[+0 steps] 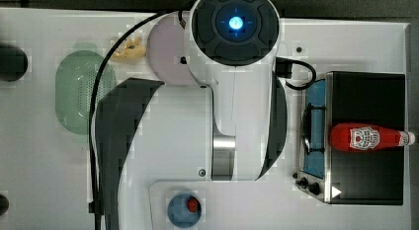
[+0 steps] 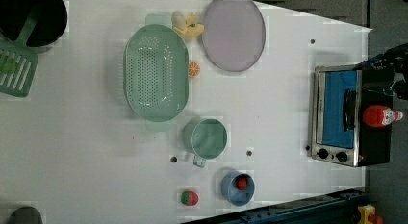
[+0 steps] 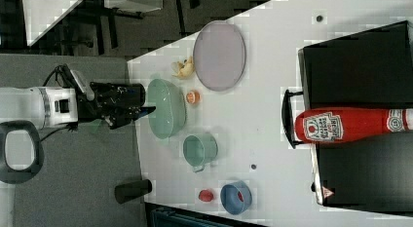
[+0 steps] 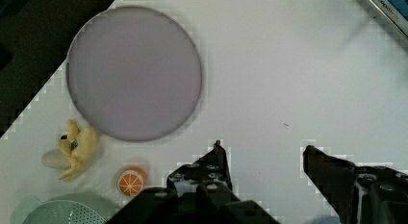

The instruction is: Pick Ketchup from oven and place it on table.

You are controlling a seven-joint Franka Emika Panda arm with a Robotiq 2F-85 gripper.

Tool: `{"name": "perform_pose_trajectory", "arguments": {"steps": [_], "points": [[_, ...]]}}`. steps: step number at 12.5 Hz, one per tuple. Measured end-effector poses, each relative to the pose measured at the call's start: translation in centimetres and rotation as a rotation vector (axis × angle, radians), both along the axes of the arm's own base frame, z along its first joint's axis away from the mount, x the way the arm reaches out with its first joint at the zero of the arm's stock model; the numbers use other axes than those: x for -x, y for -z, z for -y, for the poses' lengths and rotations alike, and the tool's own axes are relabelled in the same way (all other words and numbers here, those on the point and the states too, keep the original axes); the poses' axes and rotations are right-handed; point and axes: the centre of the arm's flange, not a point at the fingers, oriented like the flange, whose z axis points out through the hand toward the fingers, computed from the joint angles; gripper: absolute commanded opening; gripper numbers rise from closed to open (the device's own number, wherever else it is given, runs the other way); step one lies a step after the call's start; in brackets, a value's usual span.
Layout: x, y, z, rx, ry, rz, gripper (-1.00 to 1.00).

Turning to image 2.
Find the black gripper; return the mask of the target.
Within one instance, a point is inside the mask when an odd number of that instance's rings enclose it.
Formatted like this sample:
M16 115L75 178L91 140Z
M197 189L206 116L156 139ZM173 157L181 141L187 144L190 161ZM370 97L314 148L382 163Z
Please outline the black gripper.
M408 98L407 91L407 57L408 44L404 43L388 49L383 54L378 54L366 61L360 62L353 70L361 70L363 73L381 73L382 75L396 73L403 76L402 80L376 80L373 83L362 83L362 88L367 91L379 93L385 96L394 95L401 100Z

